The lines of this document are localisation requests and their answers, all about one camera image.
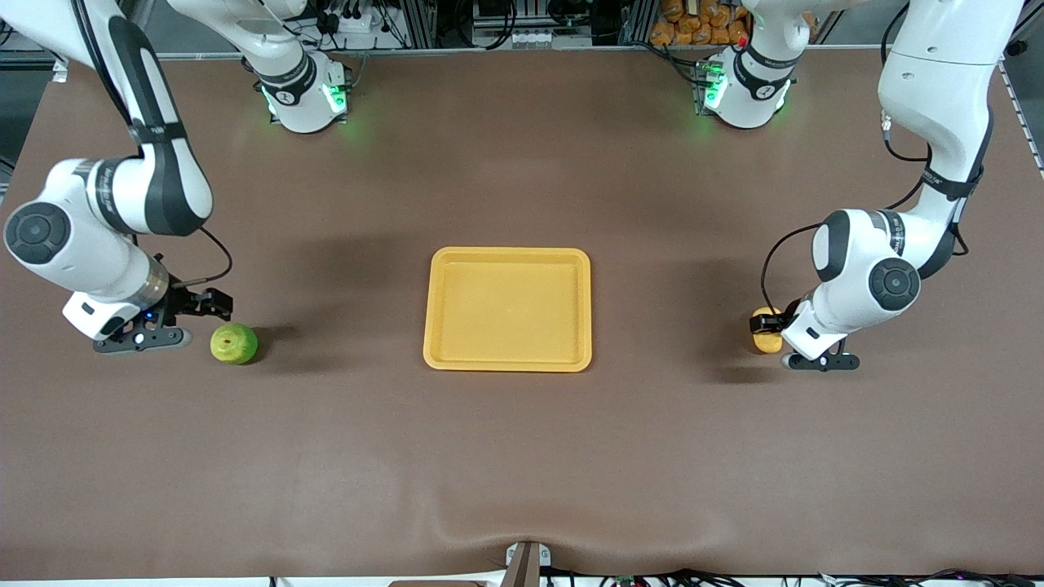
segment bread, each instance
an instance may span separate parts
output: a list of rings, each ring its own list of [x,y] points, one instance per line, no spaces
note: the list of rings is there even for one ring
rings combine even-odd
[[[682,0],[661,0],[660,11],[663,13],[663,18],[669,22],[678,22],[685,16],[685,5]]]
[[[692,33],[692,44],[693,45],[706,45],[710,43],[711,40],[711,26],[704,23],[699,30]]]
[[[657,47],[663,47],[665,45],[670,45],[673,41],[673,24],[665,20],[659,20],[655,25],[652,25],[652,32],[649,33],[649,43]]]
[[[699,17],[682,17],[682,20],[678,21],[678,32],[681,34],[689,33],[699,30]]]
[[[814,40],[815,36],[818,34],[820,22],[812,13],[805,13],[802,16],[805,17],[805,22],[808,23],[808,38]]]
[[[728,45],[729,31],[720,26],[711,28],[711,45]]]
[[[746,37],[746,25],[743,24],[743,21],[741,20],[733,21],[732,24],[729,25],[728,30],[729,43],[732,43],[733,45],[739,43],[740,39]]]
[[[717,0],[701,0],[701,21],[711,26],[726,26],[730,18],[732,18],[732,7],[718,4]]]

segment wire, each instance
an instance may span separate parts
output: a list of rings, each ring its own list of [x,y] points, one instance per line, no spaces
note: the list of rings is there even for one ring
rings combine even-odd
[[[72,0],[72,10],[76,16],[76,25],[79,27],[79,33],[87,45],[87,52],[91,56],[91,63],[94,65],[94,70],[98,72],[98,76],[101,77],[101,85],[105,88],[105,93],[113,100],[113,105],[120,113],[123,122],[127,126],[130,126],[130,114],[127,112],[126,104],[123,103],[123,98],[116,91],[112,75],[109,73],[109,67],[101,57],[101,48],[98,46],[97,37],[94,36],[94,28],[91,27],[91,16],[88,14],[85,0]],[[141,147],[138,147],[138,151],[140,156]]]
[[[680,65],[686,65],[686,66],[689,66],[689,67],[693,67],[693,66],[696,65],[696,62],[692,62],[692,61],[689,61],[689,60],[683,60],[683,58],[680,58],[680,57],[675,57],[674,55],[670,54],[670,51],[667,50],[666,47],[664,47],[664,50],[661,52],[654,45],[650,45],[650,44],[648,44],[648,43],[646,43],[644,41],[628,41],[625,44],[626,45],[634,45],[635,47],[644,47],[644,48],[648,49],[649,51],[652,51],[652,54],[656,55],[656,56],[658,56],[658,57],[660,57],[661,60],[666,60],[668,62],[669,61],[673,61],[674,63],[678,63]]]
[[[918,178],[917,183],[914,184],[914,188],[910,189],[908,192],[906,192],[906,195],[900,197],[895,203],[893,203],[893,204],[891,204],[888,206],[885,206],[884,210],[895,210],[896,208],[899,208],[903,204],[906,204],[909,201],[909,198],[914,197],[914,194],[917,193],[918,189],[920,189],[923,184],[924,184],[924,180],[921,179],[921,178]],[[792,238],[794,236],[798,236],[799,234],[801,234],[803,232],[808,232],[808,231],[810,231],[812,229],[817,229],[817,228],[820,228],[820,226],[822,224],[823,222],[816,222],[814,225],[808,225],[807,227],[801,227],[800,229],[792,230],[792,231],[788,232],[787,234],[785,234],[783,236],[783,238],[780,238],[779,240],[777,240],[776,244],[773,244],[773,248],[768,250],[768,254],[765,255],[765,262],[764,262],[763,265],[761,265],[761,279],[760,279],[761,297],[765,300],[765,305],[768,307],[768,310],[772,312],[773,315],[779,315],[779,312],[776,311],[776,306],[773,305],[773,301],[768,298],[768,290],[765,288],[765,276],[768,274],[768,265],[769,265],[769,263],[773,260],[773,255],[775,255],[776,251],[784,242],[786,242],[790,238]],[[965,248],[965,252],[960,253],[960,254],[954,253],[954,255],[957,255],[958,257],[962,256],[962,255],[967,255],[968,254],[967,253],[968,245],[965,244],[964,239],[960,238],[959,234],[960,234],[959,231],[957,231],[957,232],[954,233],[954,236],[957,238],[958,242],[960,242],[960,245]]]
[[[928,145],[928,155],[924,157],[906,157],[903,155],[899,155],[898,152],[896,152],[894,148],[892,148],[891,139],[884,139],[884,148],[888,149],[888,155],[895,157],[899,161],[906,161],[908,163],[924,163],[931,161],[931,145]]]
[[[290,27],[286,26],[286,21],[284,21],[283,19],[279,18],[279,16],[275,11],[272,11],[272,9],[270,7],[268,7],[268,4],[264,3],[264,0],[258,0],[258,4],[261,4],[261,7],[264,8],[266,13],[268,13],[269,15],[271,15],[271,18],[276,19],[276,22],[278,22],[279,25],[283,27],[283,30],[289,32],[290,34],[292,34],[294,37],[301,37],[301,31],[300,30],[291,30]]]
[[[884,34],[881,37],[881,65],[882,66],[884,65],[884,62],[887,61],[887,58],[888,58],[887,55],[884,54],[884,46],[887,45],[887,43],[888,43],[888,37],[892,34],[892,29],[895,28],[896,23],[899,22],[899,19],[901,19],[903,17],[903,15],[906,14],[906,10],[908,10],[909,7],[910,7],[910,3],[909,2],[903,4],[903,7],[899,8],[899,11],[896,13],[895,18],[892,19],[892,22],[889,22],[888,26],[885,27],[885,29],[884,29]]]
[[[959,253],[954,253],[953,256],[954,257],[964,257],[965,255],[971,253],[971,251],[968,250],[968,243],[965,242],[965,237],[960,235],[960,226],[959,225],[952,225],[950,227],[950,232],[953,234],[953,238],[957,239],[957,243],[960,244],[960,249],[962,249],[962,251]]]
[[[350,86],[351,88],[355,88],[356,86],[359,85],[359,81],[362,81],[362,72],[365,71],[366,63],[369,62],[370,62],[370,53],[369,52],[362,53],[362,62],[359,64],[358,73],[352,76],[352,85]]]
[[[591,23],[591,15],[590,14],[588,14],[588,15],[582,15],[582,16],[579,16],[579,18],[573,19],[573,18],[566,17],[566,13],[565,11],[556,13],[552,8],[552,6],[555,6],[556,4],[564,4],[564,3],[565,3],[565,0],[549,0],[547,2],[547,8],[544,11],[547,13],[547,16],[550,17],[551,20],[553,20],[560,26],[565,26],[565,27],[572,28],[572,27],[575,27],[575,26],[584,26],[586,24],[590,24]]]
[[[884,209],[885,210],[895,210],[896,208],[899,208],[903,204],[906,204],[906,202],[909,201],[909,198],[914,197],[914,194],[917,193],[917,190],[922,185],[924,185],[924,180],[923,179],[918,179],[917,183],[914,184],[914,189],[911,189],[910,191],[908,191],[906,193],[906,195],[900,197],[899,201],[896,202],[895,204],[893,204],[892,206],[885,206]]]
[[[692,84],[694,86],[704,86],[704,87],[708,86],[708,84],[706,81],[702,81],[702,80],[693,79],[692,77],[689,77],[689,75],[685,72],[685,70],[682,69],[683,66],[694,67],[696,65],[695,62],[690,62],[688,60],[680,60],[680,58],[675,57],[674,55],[671,55],[670,51],[667,50],[666,47],[661,52],[656,47],[654,47],[652,45],[649,45],[648,43],[646,43],[644,41],[630,41],[630,42],[626,43],[626,45],[634,45],[636,47],[644,47],[644,48],[648,49],[649,51],[652,51],[654,53],[656,53],[656,55],[659,56],[660,58],[666,60],[667,63],[669,63],[671,65],[671,67],[674,68],[674,71],[678,72],[678,75],[681,76],[682,79],[685,79],[686,81],[688,81],[689,84]]]
[[[4,46],[14,33],[15,27],[7,24],[3,19],[0,19],[0,34],[3,36],[3,40],[0,40],[0,47]]]
[[[219,274],[215,274],[210,277],[200,277],[198,279],[189,279],[187,281],[175,283],[174,285],[171,285],[171,287],[184,288],[184,287],[191,287],[193,285],[199,285],[201,283],[210,283],[211,281],[217,281],[221,279],[222,277],[229,275],[229,272],[232,271],[232,253],[229,253],[228,248],[226,248],[224,244],[220,240],[218,240],[216,236],[213,235],[213,233],[207,230],[206,227],[199,227],[199,232],[210,237],[210,239],[214,241],[214,244],[217,244],[217,248],[221,250],[221,253],[224,253],[224,258],[228,259],[229,264],[224,267],[224,271],[222,271]]]
[[[834,21],[830,23],[830,28],[828,28],[823,32],[823,37],[815,40],[816,45],[823,45],[827,42],[827,38],[830,37],[830,33],[833,32],[834,28],[837,27],[837,23],[841,22],[841,17],[845,16],[846,11],[847,10],[840,10],[839,13],[837,13],[837,15],[834,17]]]
[[[399,28],[399,25],[396,23],[395,19],[392,18],[392,11],[384,3],[384,0],[375,0],[374,6],[377,7],[377,11],[380,14],[381,20],[383,20],[384,24],[387,25],[388,30],[392,32],[392,37],[394,37],[395,40],[398,41],[400,45],[402,45],[403,49],[408,49],[409,44],[406,43],[406,36],[402,33],[402,30]]]
[[[507,2],[507,10],[504,13],[504,26],[501,29],[500,34],[497,37],[497,40],[494,41],[492,45],[485,47],[482,47],[480,45],[475,45],[475,43],[473,43],[471,39],[468,39],[468,36],[465,34],[462,28],[464,23],[461,22],[460,17],[464,11],[465,4],[467,4],[468,1],[469,0],[457,0],[456,5],[453,7],[453,28],[456,29],[457,37],[460,38],[460,41],[464,42],[465,45],[472,48],[481,47],[487,51],[492,51],[500,47],[501,45],[506,43],[508,39],[511,39],[512,32],[515,31],[515,23],[518,20],[518,14],[519,14],[518,6],[515,4],[515,0],[504,0],[505,2]]]

